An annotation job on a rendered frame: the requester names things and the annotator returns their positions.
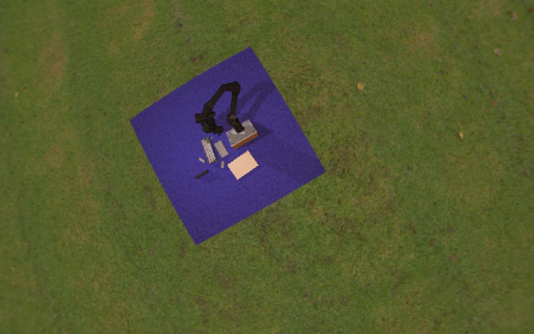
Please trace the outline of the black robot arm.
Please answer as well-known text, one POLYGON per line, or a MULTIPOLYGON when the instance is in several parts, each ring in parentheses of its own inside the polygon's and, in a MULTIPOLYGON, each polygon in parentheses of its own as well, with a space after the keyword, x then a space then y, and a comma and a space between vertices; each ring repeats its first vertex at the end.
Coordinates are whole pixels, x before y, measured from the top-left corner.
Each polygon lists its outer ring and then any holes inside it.
MULTIPOLYGON (((205 121, 205 118, 207 122, 213 122, 214 116, 216 116, 216 112, 212 111, 214 108, 215 103, 220 99, 220 97, 223 95, 225 91, 231 91, 232 92, 232 99, 231 99, 231 109, 230 114, 227 114, 227 121, 229 122, 230 126, 234 127, 234 130, 237 133, 240 133, 245 128, 241 125, 238 118, 235 116, 236 113, 236 105, 237 105, 237 96, 240 93, 241 86, 238 82, 234 81, 232 83, 225 83, 221 84, 220 88, 215 92, 215 94, 212 96, 210 101, 208 101, 204 105, 204 109, 202 113, 195 113, 196 123, 202 123, 205 121)), ((211 132, 211 124, 205 124, 202 128, 202 131, 209 134, 211 132)))

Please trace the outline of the grey keyboard with keys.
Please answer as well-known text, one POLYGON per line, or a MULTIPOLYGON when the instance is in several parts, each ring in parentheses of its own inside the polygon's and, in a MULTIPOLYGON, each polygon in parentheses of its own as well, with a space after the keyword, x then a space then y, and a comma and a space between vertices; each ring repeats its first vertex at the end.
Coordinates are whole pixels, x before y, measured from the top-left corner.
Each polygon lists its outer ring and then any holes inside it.
POLYGON ((211 145, 211 142, 210 142, 209 138, 207 137, 207 138, 202 139, 200 141, 201 141, 202 147, 204 148, 204 152, 205 152, 206 158, 208 160, 208 163, 211 164, 211 163, 217 161, 216 155, 214 153, 214 150, 213 150, 213 147, 211 145))

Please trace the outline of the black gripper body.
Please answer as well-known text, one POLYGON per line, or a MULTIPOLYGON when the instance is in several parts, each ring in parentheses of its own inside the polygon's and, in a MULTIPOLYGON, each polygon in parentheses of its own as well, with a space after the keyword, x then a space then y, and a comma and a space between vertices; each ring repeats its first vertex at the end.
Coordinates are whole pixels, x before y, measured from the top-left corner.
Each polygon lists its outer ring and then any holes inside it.
POLYGON ((201 126, 204 126, 206 123, 207 124, 211 124, 211 127, 212 127, 213 131, 215 131, 215 133, 218 134, 218 135, 220 135, 224 131, 223 127, 221 127, 221 126, 218 127, 216 125, 215 119, 214 119, 213 122, 207 122, 207 120, 205 120, 204 122, 201 123, 201 126))

